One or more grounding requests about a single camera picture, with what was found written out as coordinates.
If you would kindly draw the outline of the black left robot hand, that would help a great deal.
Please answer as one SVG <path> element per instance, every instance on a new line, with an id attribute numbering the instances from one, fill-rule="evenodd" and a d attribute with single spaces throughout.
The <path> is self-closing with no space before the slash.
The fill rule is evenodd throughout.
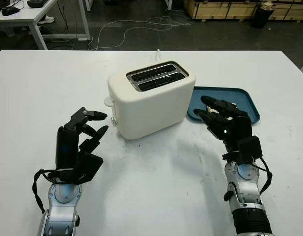
<path id="1" fill-rule="evenodd" d="M 105 120 L 107 116 L 105 113 L 81 107 L 71 115 L 70 120 L 65 125 L 58 129 L 55 155 L 57 170 L 75 167 L 79 158 L 79 135 L 84 133 L 94 138 L 98 134 L 98 131 L 89 126 L 87 122 Z"/>

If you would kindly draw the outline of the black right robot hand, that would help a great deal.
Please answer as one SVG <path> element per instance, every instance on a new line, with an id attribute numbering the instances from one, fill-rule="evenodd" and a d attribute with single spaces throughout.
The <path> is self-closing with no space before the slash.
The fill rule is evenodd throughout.
<path id="1" fill-rule="evenodd" d="M 237 151 L 237 142 L 252 136 L 251 120 L 247 112 L 236 105 L 210 96 L 202 96 L 201 102 L 212 112 L 194 109 L 194 113 L 207 125 L 207 129 L 225 144 L 228 152 Z"/>

